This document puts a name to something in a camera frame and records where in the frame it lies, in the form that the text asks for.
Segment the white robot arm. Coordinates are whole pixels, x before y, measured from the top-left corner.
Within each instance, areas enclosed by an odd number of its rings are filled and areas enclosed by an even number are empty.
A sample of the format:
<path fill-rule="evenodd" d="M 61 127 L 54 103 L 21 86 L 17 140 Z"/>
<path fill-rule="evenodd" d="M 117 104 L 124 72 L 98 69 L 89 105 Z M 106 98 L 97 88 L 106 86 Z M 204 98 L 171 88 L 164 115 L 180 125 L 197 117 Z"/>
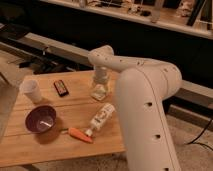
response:
<path fill-rule="evenodd" d="M 181 87 L 182 75 L 170 62 L 116 56 L 111 46 L 88 54 L 93 80 L 108 81 L 119 73 L 114 98 L 130 171 L 181 171 L 162 101 Z"/>

